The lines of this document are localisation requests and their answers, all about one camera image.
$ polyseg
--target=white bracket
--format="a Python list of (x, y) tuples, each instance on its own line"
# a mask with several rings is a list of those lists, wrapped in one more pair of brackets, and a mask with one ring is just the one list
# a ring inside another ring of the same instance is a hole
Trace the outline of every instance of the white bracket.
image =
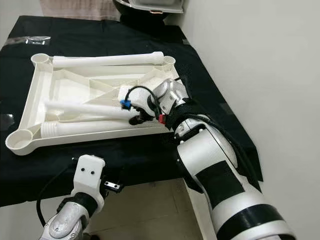
[(76, 193), (85, 193), (93, 197), (97, 203), (95, 213), (104, 207), (105, 201), (100, 194), (101, 173), (106, 165), (105, 161), (94, 155), (82, 155), (79, 157), (73, 177), (73, 190), (71, 196)]

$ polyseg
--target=tiled floor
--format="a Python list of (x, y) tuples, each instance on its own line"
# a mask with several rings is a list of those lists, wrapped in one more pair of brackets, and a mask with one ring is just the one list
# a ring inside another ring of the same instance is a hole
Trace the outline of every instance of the tiled floor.
[[(43, 200), (46, 220), (61, 200)], [(0, 222), (0, 240), (38, 239), (42, 232), (35, 202), (1, 207)], [(110, 193), (103, 210), (92, 217), (85, 232), (101, 240), (202, 239), (182, 179), (128, 186), (121, 193)]]
[(87, 229), (102, 240), (199, 240), (201, 233), (182, 179), (111, 193)]

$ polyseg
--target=blue connector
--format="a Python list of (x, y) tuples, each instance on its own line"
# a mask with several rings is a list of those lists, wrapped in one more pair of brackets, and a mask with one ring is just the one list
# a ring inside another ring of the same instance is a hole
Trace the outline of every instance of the blue connector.
[(127, 109), (127, 110), (131, 109), (131, 101), (130, 100), (127, 100), (127, 101), (121, 100), (120, 103), (121, 103), (122, 109)]

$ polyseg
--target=table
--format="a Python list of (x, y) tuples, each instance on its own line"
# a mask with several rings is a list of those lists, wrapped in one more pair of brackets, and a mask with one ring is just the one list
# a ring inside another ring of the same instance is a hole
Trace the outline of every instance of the table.
[[(34, 201), (50, 178), (72, 157), (83, 154), (104, 158), (108, 180), (120, 180), (126, 186), (182, 176), (176, 165), (173, 133), (40, 147), (25, 156), (8, 150), (5, 139), (19, 126), (34, 72), (30, 57), (36, 53), (96, 57), (162, 51), (174, 57), (175, 68), (189, 94), (242, 145), (262, 180), (255, 145), (178, 26), (150, 29), (132, 22), (128, 26), (109, 20), (20, 16), (9, 38), (23, 36), (50, 36), (51, 41), (49, 45), (6, 45), (0, 51), (0, 112), (13, 114), (15, 121), (0, 132), (0, 206)], [(63, 174), (44, 197), (69, 194), (73, 174), (71, 169)]]

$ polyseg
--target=black wire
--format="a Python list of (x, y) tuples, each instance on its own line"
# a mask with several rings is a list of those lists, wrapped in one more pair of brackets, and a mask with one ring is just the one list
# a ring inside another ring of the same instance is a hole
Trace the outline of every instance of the black wire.
[(158, 101), (156, 95), (155, 95), (149, 88), (147, 88), (146, 86), (138, 85), (138, 86), (134, 86), (134, 87), (130, 88), (130, 89), (128, 90), (128, 92), (126, 93), (124, 100), (125, 100), (125, 101), (128, 101), (129, 94), (130, 94), (134, 89), (145, 89), (145, 90), (147, 90), (147, 91), (151, 94), (151, 96), (152, 96), (153, 99), (154, 99), (155, 109), (156, 109), (156, 111), (157, 111), (157, 112), (155, 113), (155, 117), (156, 117), (156, 119), (158, 119), (159, 115), (161, 114), (161, 108), (160, 108), (159, 101)]
[(47, 184), (42, 188), (42, 190), (40, 191), (38, 198), (36, 200), (36, 213), (38, 214), (38, 218), (42, 224), (42, 226), (44, 227), (46, 224), (46, 221), (44, 219), (44, 216), (42, 215), (41, 212), (41, 199), (43, 198), (43, 195), (46, 191), (46, 189), (48, 188), (48, 186), (50, 184), (52, 184), (58, 177), (60, 177), (60, 175), (62, 175), (65, 171), (67, 171), (73, 164), (69, 164), (68, 166), (66, 166), (65, 168), (63, 168), (57, 175), (55, 175), (53, 178), (50, 179), (50, 181), (47, 182)]
[(237, 158), (241, 162), (242, 167), (247, 174), (248, 182), (261, 192), (261, 188), (260, 188), (260, 185), (258, 182), (256, 172), (255, 172), (246, 152), (243, 150), (243, 148), (240, 146), (240, 144), (226, 130), (224, 130), (221, 126), (214, 123), (212, 120), (210, 120), (206, 117), (203, 117), (203, 116), (199, 116), (196, 114), (190, 114), (190, 113), (185, 114), (185, 116), (192, 118), (192, 119), (201, 120), (201, 121), (209, 124), (210, 126), (216, 128), (228, 140), (228, 142), (233, 147), (234, 152), (237, 155)]

